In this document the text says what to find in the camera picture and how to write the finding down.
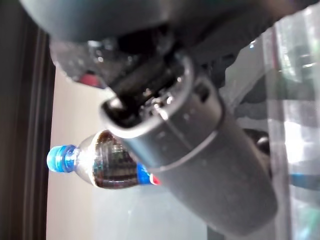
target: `bottle neck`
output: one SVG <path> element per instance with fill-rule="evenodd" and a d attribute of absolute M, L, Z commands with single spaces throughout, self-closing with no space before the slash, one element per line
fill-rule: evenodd
<path fill-rule="evenodd" d="M 77 160 L 78 149 L 74 145 L 62 146 L 55 158 L 58 172 L 70 173 L 75 170 L 75 162 Z"/>

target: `blue bottle cap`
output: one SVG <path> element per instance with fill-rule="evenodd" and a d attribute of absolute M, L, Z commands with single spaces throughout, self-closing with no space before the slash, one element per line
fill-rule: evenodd
<path fill-rule="evenodd" d="M 62 145 L 51 148 L 47 157 L 46 164 L 48 168 L 53 172 L 58 173 L 70 173 L 74 170 L 75 157 L 74 145 Z"/>

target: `red object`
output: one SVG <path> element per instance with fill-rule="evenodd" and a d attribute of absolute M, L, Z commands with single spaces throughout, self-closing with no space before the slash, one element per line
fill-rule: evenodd
<path fill-rule="evenodd" d="M 161 182 L 158 178 L 155 177 L 155 175 L 153 175 L 152 173 L 150 174 L 150 182 L 153 185 L 161 185 Z"/>

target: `bottle label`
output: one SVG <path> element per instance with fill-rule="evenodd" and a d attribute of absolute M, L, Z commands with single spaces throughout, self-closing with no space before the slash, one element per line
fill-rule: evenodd
<path fill-rule="evenodd" d="M 140 185 L 153 184 L 159 185 L 160 181 L 152 174 L 149 173 L 145 166 L 141 163 L 136 164 L 136 175 L 138 178 L 138 183 Z"/>

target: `plastic bottle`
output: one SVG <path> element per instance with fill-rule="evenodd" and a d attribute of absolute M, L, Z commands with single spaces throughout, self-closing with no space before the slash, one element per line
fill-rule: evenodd
<path fill-rule="evenodd" d="M 47 155 L 53 172 L 76 172 L 86 182 L 105 189 L 123 189 L 159 181 L 136 163 L 128 151 L 107 131 L 85 139 L 79 147 L 53 147 Z"/>

